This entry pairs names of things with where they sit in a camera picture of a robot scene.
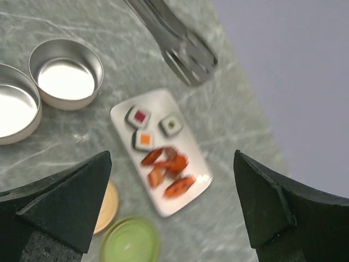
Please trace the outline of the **sushi roll red centre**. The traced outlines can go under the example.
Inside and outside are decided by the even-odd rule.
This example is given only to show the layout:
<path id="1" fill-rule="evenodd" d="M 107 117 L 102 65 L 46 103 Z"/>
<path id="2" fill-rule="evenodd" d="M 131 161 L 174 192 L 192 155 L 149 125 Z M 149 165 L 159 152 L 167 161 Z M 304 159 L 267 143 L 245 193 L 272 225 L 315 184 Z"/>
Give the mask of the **sushi roll red centre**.
<path id="1" fill-rule="evenodd" d="M 125 121 L 136 129 L 144 129 L 150 118 L 151 112 L 143 107 L 134 105 L 132 106 L 125 116 Z"/>

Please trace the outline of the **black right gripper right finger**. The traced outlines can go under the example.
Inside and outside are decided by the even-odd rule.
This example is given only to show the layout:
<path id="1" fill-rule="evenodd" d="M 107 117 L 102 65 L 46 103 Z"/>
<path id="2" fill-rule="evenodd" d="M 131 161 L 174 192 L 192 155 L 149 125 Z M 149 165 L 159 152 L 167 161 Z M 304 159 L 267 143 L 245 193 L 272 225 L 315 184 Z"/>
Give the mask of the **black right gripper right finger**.
<path id="1" fill-rule="evenodd" d="M 234 153 L 234 177 L 259 261 L 348 261 L 348 199 Z"/>

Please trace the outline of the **orange chicken wing piece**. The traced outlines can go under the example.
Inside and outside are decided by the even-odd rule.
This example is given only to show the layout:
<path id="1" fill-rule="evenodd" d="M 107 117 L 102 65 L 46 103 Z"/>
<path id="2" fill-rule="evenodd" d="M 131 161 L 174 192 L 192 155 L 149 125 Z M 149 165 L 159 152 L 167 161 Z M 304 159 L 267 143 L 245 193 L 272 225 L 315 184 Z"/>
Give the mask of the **orange chicken wing piece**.
<path id="1" fill-rule="evenodd" d="M 177 154 L 170 160 L 158 161 L 153 165 L 156 168 L 162 168 L 170 173 L 178 174 L 182 172 L 188 166 L 188 164 L 189 161 L 186 155 Z"/>

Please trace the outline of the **metal food tongs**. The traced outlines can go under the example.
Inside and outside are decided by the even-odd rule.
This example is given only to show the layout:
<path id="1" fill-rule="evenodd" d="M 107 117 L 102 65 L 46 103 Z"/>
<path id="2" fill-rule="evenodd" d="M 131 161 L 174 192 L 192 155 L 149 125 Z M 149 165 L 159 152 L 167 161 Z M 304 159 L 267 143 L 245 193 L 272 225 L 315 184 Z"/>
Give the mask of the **metal food tongs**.
<path id="1" fill-rule="evenodd" d="M 188 86 L 214 77 L 218 58 L 207 42 L 187 27 L 164 1 L 126 1 L 156 41 L 161 55 Z"/>

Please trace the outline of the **sushi roll green centre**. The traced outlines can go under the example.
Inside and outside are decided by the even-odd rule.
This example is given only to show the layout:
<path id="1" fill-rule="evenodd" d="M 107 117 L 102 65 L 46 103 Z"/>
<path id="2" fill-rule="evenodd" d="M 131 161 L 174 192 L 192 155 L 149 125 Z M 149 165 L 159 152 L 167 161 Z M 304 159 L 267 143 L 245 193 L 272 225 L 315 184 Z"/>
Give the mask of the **sushi roll green centre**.
<path id="1" fill-rule="evenodd" d="M 168 115 L 160 121 L 160 126 L 168 137 L 175 136 L 183 129 L 183 123 L 176 115 Z"/>

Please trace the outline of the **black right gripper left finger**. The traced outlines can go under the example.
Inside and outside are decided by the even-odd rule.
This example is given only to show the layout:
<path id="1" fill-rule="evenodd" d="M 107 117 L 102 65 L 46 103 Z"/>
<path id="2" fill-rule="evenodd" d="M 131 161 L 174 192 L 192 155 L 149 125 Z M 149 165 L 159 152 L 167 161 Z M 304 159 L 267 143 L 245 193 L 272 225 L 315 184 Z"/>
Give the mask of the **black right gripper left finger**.
<path id="1" fill-rule="evenodd" d="M 109 151 L 1 192 L 1 261 L 81 261 L 112 168 Z"/>

